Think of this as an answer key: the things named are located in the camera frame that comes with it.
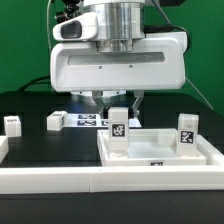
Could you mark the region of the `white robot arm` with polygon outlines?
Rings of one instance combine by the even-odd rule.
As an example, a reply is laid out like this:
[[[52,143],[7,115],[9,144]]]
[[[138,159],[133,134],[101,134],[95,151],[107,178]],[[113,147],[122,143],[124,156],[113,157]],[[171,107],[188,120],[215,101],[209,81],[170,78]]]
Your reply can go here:
[[[166,22],[144,24],[157,0],[84,0],[84,13],[53,28],[50,77],[58,92],[89,92],[102,117],[105,92],[132,91],[138,112],[146,90],[179,89],[185,82],[187,32]]]

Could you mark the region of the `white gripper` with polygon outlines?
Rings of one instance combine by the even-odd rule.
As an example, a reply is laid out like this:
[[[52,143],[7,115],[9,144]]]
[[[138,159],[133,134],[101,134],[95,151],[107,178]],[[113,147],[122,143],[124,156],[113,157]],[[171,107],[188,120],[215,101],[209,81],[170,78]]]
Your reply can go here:
[[[134,91],[134,116],[143,90],[179,89],[185,82],[187,34],[145,34],[140,19],[118,20],[87,12],[56,25],[51,51],[51,85],[58,92],[93,91],[101,118],[109,106],[102,91]]]

